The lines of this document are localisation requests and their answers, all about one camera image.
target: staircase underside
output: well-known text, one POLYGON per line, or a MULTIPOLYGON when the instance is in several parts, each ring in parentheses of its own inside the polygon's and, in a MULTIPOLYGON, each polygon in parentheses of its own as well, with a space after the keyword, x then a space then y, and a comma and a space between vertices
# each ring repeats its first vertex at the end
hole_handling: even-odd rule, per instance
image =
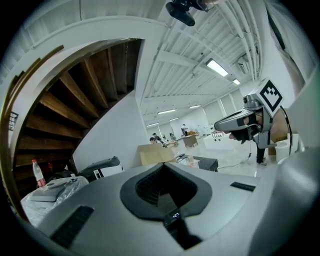
POLYGON ((44 178, 73 168, 70 158, 84 136, 113 106, 132 92, 140 39, 104 48, 78 61, 46 91, 21 129, 13 174, 21 197, 37 188, 32 171, 36 159, 44 178))

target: plastic bag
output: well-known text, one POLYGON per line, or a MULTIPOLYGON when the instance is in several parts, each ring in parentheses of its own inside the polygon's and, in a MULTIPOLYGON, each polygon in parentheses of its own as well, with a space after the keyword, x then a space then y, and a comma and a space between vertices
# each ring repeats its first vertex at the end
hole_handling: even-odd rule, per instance
POLYGON ((24 212, 26 216, 28 217, 30 223, 34 227, 38 227, 40 222, 44 219, 44 217, 57 205, 61 204, 64 200, 71 197, 74 193, 76 193, 78 190, 89 184, 87 179, 82 176, 77 177, 68 177, 68 178, 60 178, 60 179, 54 179, 48 183, 65 183, 64 190, 61 192, 61 194, 57 197, 56 201, 52 203, 52 206, 50 207, 39 207, 39 203, 36 201, 31 201, 31 197, 34 194, 35 191, 40 190, 41 188, 37 188, 35 191, 27 194, 22 200, 21 204, 24 209, 24 212), (75 179, 76 181, 73 183, 70 183, 71 179, 75 179))

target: white floor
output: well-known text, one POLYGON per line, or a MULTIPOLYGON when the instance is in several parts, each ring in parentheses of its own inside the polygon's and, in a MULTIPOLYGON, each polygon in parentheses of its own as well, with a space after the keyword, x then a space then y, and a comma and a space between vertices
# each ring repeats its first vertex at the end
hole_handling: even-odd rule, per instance
POLYGON ((194 147, 185 147, 184 142, 182 140, 179 140, 179 145, 176 147, 171 147, 171 149, 175 155, 185 153, 191 156, 217 159, 219 164, 218 172, 223 174, 261 177, 266 169, 269 169, 273 166, 275 168, 277 167, 275 157, 269 157, 267 149, 265 150, 264 154, 264 157, 266 157, 265 161, 267 163, 267 166, 256 164, 257 146, 253 141, 251 141, 251 157, 249 159, 248 156, 250 152, 250 141, 246 141, 244 144, 239 143, 239 146, 237 146, 237 148, 234 150, 206 149, 204 144, 204 137, 201 137, 197 141, 198 145, 195 144, 194 147))

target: ceiling light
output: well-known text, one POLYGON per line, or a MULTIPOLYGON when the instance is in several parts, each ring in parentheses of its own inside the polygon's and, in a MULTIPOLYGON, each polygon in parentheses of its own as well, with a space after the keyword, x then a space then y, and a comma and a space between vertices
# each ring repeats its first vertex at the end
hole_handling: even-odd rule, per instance
POLYGON ((158 122, 156 122, 156 123, 153 123, 153 124, 149 124, 149 125, 147 125, 146 127, 149 127, 149 126, 155 126, 155 125, 158 125, 159 123, 158 122))
POLYGON ((218 72, 218 73, 219 73, 221 76, 223 76, 223 77, 225 77, 226 75, 228 75, 228 72, 227 72, 222 66, 220 66, 218 63, 216 63, 212 58, 208 60, 208 62, 206 63, 206 65, 207 65, 210 69, 218 72))
POLYGON ((177 109, 175 108, 175 109, 171 109, 171 110, 166 110, 166 111, 162 111, 162 112, 158 112, 158 115, 160 115, 160 114, 165 114, 165 113, 170 113, 170 112, 174 112, 174 111, 176 111, 177 109))
POLYGON ((195 105, 195 106, 190 106, 189 109, 195 109, 197 107, 200 107, 201 105, 195 105))
POLYGON ((240 82, 238 79, 234 79, 233 82, 236 84, 236 85, 240 85, 240 82))

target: power cord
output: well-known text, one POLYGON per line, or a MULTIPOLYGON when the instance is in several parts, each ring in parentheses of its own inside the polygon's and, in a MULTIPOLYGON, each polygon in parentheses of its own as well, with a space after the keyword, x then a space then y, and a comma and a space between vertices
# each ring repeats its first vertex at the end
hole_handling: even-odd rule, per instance
POLYGON ((248 158, 247 158, 246 160, 244 160, 244 161, 242 161, 242 162, 240 162, 240 163, 237 163, 237 164, 235 164, 235 165, 232 165, 232 166, 218 167, 217 169, 235 167, 235 166, 237 166, 237 165, 240 165, 240 164, 248 161, 250 157, 251 157, 251 140, 250 140, 250 153, 249 153, 249 156, 248 156, 248 158))
POLYGON ((289 155, 291 155, 291 147, 292 147, 292 130, 291 130, 291 126, 290 126, 290 122, 289 122, 289 118, 288 115, 285 111, 285 109, 280 106, 280 108, 282 109, 283 113, 284 113, 284 117, 285 117, 285 121, 286 121, 286 125, 288 126, 288 130, 289 130, 289 134, 290 134, 290 147, 289 147, 289 155))

